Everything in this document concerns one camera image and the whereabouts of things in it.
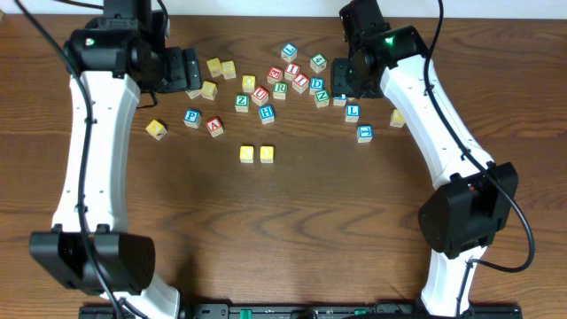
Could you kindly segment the blue L block front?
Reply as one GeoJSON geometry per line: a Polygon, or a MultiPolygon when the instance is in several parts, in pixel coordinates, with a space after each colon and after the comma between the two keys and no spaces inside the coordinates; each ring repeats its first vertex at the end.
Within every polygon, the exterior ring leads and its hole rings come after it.
{"type": "Polygon", "coordinates": [[[361,108],[359,105],[347,105],[345,109],[345,121],[357,122],[360,119],[361,108]]]}

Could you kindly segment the blue l block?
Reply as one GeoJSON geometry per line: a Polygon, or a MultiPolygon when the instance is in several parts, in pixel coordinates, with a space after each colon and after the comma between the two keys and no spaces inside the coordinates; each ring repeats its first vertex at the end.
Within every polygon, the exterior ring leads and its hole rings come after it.
{"type": "Polygon", "coordinates": [[[345,109],[345,121],[357,122],[360,119],[361,108],[359,105],[347,105],[345,109]]]}
{"type": "Polygon", "coordinates": [[[298,54],[298,48],[292,43],[287,43],[281,49],[281,58],[288,63],[291,63],[298,54]]]}

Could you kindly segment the green R block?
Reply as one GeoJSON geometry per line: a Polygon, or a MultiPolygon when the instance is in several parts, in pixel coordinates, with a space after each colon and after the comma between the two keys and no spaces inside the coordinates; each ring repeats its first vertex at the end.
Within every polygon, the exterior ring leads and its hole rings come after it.
{"type": "Polygon", "coordinates": [[[285,82],[276,82],[273,89],[273,98],[278,100],[285,100],[287,89],[288,85],[285,82]]]}

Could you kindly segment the yellow O block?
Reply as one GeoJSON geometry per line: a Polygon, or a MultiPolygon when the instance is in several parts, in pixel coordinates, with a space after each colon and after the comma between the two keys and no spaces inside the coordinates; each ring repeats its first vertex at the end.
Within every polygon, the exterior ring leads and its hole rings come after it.
{"type": "Polygon", "coordinates": [[[275,158],[275,147],[272,145],[262,145],[260,148],[260,162],[273,163],[275,158]]]}

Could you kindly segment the yellow C block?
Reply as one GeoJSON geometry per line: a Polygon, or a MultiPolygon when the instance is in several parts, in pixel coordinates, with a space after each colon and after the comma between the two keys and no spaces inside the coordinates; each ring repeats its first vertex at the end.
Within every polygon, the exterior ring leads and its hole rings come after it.
{"type": "Polygon", "coordinates": [[[239,151],[239,158],[242,163],[253,163],[254,147],[251,145],[242,145],[239,151]]]}

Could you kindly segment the blue 2 block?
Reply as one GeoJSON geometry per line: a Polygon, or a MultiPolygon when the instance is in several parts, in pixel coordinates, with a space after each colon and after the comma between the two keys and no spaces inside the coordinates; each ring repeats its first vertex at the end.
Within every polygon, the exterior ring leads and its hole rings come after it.
{"type": "Polygon", "coordinates": [[[345,95],[341,95],[333,98],[334,106],[345,106],[346,102],[347,102],[347,97],[345,95]]]}

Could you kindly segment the green 7 block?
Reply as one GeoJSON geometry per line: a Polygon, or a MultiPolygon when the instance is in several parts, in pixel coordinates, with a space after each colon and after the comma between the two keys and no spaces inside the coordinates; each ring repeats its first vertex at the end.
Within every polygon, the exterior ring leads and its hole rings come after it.
{"type": "Polygon", "coordinates": [[[190,99],[194,99],[201,95],[201,90],[200,89],[187,90],[186,93],[190,99]]]}

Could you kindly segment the green 4 block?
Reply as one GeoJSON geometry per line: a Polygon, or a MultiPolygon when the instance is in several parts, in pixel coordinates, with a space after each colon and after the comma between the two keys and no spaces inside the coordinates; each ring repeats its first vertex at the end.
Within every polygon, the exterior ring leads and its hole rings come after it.
{"type": "Polygon", "coordinates": [[[316,74],[322,72],[327,66],[328,60],[324,55],[318,53],[310,59],[310,67],[316,74]]]}

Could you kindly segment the red I block front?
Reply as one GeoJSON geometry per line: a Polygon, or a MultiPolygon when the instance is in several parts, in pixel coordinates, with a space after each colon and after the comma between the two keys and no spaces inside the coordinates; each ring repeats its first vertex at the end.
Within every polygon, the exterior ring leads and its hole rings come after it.
{"type": "Polygon", "coordinates": [[[292,87],[302,94],[309,87],[310,79],[303,73],[298,73],[292,80],[292,87]]]}

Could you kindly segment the red i block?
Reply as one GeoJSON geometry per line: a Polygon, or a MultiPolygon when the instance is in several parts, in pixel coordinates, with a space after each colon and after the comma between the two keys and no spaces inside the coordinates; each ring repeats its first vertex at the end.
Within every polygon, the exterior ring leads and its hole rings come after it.
{"type": "Polygon", "coordinates": [[[309,87],[310,79],[303,73],[298,73],[292,80],[292,87],[302,94],[309,87]]]}
{"type": "Polygon", "coordinates": [[[293,81],[300,73],[300,65],[295,63],[288,63],[284,69],[284,79],[287,81],[293,81]]]}

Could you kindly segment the blue P block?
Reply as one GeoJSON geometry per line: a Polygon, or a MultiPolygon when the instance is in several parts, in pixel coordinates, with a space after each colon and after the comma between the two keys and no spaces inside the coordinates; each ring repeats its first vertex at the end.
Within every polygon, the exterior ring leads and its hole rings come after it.
{"type": "Polygon", "coordinates": [[[198,128],[201,122],[201,114],[196,110],[187,110],[185,112],[183,122],[189,128],[198,128]]]}

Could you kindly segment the red I block back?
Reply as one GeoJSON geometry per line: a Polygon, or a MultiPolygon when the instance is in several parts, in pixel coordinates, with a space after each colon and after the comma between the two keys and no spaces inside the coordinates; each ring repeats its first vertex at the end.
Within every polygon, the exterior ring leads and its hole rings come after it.
{"type": "Polygon", "coordinates": [[[300,73],[300,65],[295,63],[288,63],[284,69],[284,79],[287,81],[293,81],[300,73]]]}

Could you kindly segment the yellow X block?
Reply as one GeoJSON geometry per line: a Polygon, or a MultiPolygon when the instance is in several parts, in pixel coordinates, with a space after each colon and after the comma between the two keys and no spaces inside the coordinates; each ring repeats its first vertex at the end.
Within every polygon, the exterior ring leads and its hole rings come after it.
{"type": "Polygon", "coordinates": [[[401,112],[398,109],[394,109],[391,114],[390,126],[394,128],[403,128],[406,124],[401,112]]]}

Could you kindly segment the green Z block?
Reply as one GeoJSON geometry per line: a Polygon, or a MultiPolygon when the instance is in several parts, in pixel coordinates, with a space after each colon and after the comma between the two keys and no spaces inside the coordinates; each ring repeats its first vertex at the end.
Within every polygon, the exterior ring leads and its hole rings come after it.
{"type": "Polygon", "coordinates": [[[250,98],[244,94],[238,94],[235,98],[235,108],[239,113],[248,113],[250,106],[250,98]]]}

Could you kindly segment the blue H block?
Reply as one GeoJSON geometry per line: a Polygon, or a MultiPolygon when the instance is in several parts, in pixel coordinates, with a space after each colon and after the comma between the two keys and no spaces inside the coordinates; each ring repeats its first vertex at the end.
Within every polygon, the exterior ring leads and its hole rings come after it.
{"type": "Polygon", "coordinates": [[[275,121],[275,111],[272,105],[264,105],[259,108],[259,116],[263,125],[275,121]]]}

